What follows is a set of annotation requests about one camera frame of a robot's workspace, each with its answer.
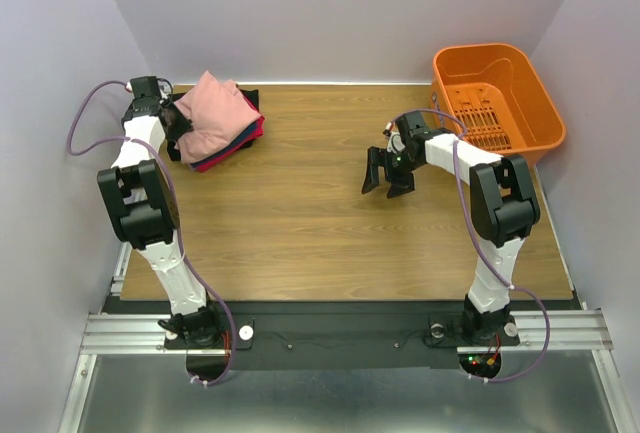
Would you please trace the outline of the pink printed t-shirt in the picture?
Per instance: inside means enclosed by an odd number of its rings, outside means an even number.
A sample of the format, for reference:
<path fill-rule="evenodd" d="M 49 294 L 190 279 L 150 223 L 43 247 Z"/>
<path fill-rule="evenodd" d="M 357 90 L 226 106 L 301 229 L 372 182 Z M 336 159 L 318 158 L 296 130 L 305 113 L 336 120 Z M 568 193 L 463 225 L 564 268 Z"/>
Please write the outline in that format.
<path fill-rule="evenodd" d="M 233 80 L 219 81 L 209 71 L 174 104 L 192 124 L 176 141 L 181 161 L 189 165 L 221 153 L 264 120 Z"/>

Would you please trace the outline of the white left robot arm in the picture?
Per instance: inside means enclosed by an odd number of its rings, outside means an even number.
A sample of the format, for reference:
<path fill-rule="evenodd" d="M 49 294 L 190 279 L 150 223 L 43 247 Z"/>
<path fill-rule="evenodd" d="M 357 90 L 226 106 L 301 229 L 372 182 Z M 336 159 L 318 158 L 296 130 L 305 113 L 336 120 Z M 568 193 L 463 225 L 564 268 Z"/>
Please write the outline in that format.
<path fill-rule="evenodd" d="M 123 118 L 126 140 L 97 183 L 118 239 L 138 251 L 169 299 L 171 316 L 159 322 L 171 338 L 208 348 L 222 338 L 223 324 L 205 287 L 189 271 L 179 245 L 179 211 L 155 158 L 165 139 L 163 102 L 135 98 Z"/>

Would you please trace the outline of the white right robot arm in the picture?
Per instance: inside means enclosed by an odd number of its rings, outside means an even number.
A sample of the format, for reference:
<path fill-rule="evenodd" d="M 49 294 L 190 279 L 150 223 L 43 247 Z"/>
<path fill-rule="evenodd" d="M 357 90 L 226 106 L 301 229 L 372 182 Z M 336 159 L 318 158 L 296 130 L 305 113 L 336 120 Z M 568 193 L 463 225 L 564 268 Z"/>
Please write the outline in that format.
<path fill-rule="evenodd" d="M 482 343 L 509 321 L 516 260 L 541 216 L 529 166 L 520 155 L 490 153 L 444 130 L 411 138 L 393 133 L 387 147 L 368 148 L 362 192 L 378 187 L 383 171 L 388 198 L 410 193 L 413 171 L 424 165 L 452 174 L 461 196 L 478 260 L 460 331 L 466 340 Z"/>

